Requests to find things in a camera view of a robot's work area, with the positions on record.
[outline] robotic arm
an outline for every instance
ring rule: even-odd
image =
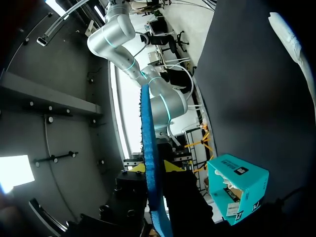
[[[114,63],[139,85],[149,84],[154,98],[151,99],[155,130],[166,131],[173,118],[187,112],[184,95],[160,77],[153,66],[142,71],[137,60],[122,46],[135,37],[135,30],[129,19],[130,5],[124,0],[109,3],[106,7],[106,24],[93,33],[87,41],[89,50],[96,56]]]

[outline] box label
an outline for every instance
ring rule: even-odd
[[[241,211],[241,212],[237,213],[237,215],[236,215],[236,221],[237,221],[237,220],[239,220],[239,219],[241,218],[242,213],[243,213],[243,211]]]
[[[240,199],[229,188],[224,188],[224,191],[228,194],[228,196],[231,197],[231,199],[234,202],[239,202],[240,201]]]
[[[234,170],[234,172],[237,175],[242,175],[244,173],[246,173],[249,169],[245,168],[245,167],[239,167],[238,169]]]
[[[240,202],[229,203],[227,205],[226,216],[235,216],[238,213]]]

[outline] bolt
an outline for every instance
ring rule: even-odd
[[[102,205],[102,206],[100,206],[99,210],[100,210],[101,212],[105,212],[105,211],[106,211],[106,212],[110,212],[110,211],[111,211],[109,205]]]
[[[30,41],[30,38],[26,38],[24,41],[23,41],[23,45],[27,45]]]
[[[53,123],[54,122],[54,118],[52,116],[48,117],[48,123]]]
[[[99,210],[102,211],[102,212],[105,211],[105,209],[106,209],[106,208],[105,208],[104,205],[100,206],[100,208],[99,208]]]
[[[135,216],[135,214],[136,214],[136,211],[135,210],[129,210],[128,212],[127,212],[127,217],[134,217]]]

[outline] blue foam strip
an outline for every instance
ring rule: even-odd
[[[156,144],[148,85],[142,86],[141,120],[148,202],[153,225],[160,236],[173,237],[171,223],[167,217],[163,203],[161,166]]]

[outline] teal box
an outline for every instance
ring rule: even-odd
[[[207,162],[209,192],[225,220],[234,225],[256,211],[266,192],[269,172],[232,155],[223,155]],[[227,188],[219,171],[240,191],[239,197]],[[235,215],[227,216],[235,206]]]

